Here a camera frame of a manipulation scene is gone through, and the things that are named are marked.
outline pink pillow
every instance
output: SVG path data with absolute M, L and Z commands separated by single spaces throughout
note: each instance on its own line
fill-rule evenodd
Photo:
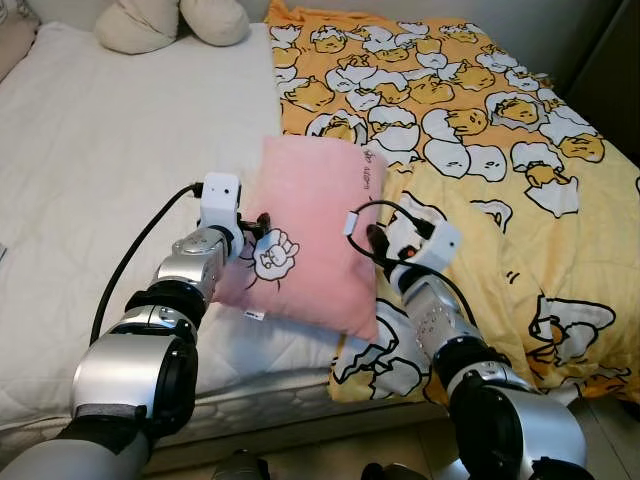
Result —
M 374 265 L 342 232 L 350 210 L 380 198 L 384 167 L 383 159 L 344 140 L 266 138 L 243 218 L 268 212 L 271 230 L 227 265 L 214 300 L 374 341 Z M 373 207 L 361 213 L 354 233 L 360 245 L 377 215 Z

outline pillow tag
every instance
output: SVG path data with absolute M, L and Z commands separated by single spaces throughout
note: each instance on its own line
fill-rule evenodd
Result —
M 264 320 L 264 312 L 258 312 L 257 310 L 246 310 L 244 312 L 244 316 L 253 320 L 258 320 L 259 322 Z

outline cream pillow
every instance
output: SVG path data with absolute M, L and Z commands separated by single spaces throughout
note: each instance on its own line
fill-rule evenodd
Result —
M 249 33 L 247 12 L 236 0 L 182 0 L 180 11 L 204 42 L 224 47 Z
M 145 53 L 173 43 L 179 0 L 117 0 L 96 22 L 102 46 L 121 53 Z
M 27 54 L 38 19 L 22 0 L 0 0 L 0 80 Z

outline white bed sheet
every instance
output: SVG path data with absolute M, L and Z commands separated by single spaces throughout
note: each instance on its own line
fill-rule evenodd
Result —
M 187 37 L 126 56 L 51 23 L 0 84 L 0 430 L 65 415 L 97 301 L 123 252 L 180 187 L 208 171 L 251 192 L 265 135 L 279 134 L 266 27 L 241 44 Z M 105 327 L 195 226 L 185 198 L 136 254 Z M 198 392 L 262 373 L 327 367 L 338 335 L 213 307 Z

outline black rubber grip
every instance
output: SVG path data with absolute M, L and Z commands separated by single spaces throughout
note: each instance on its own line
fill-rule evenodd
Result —
M 162 305 L 173 308 L 191 320 L 196 329 L 207 311 L 202 295 L 192 285 L 178 280 L 164 280 L 139 290 L 127 302 L 125 310 L 146 305 Z

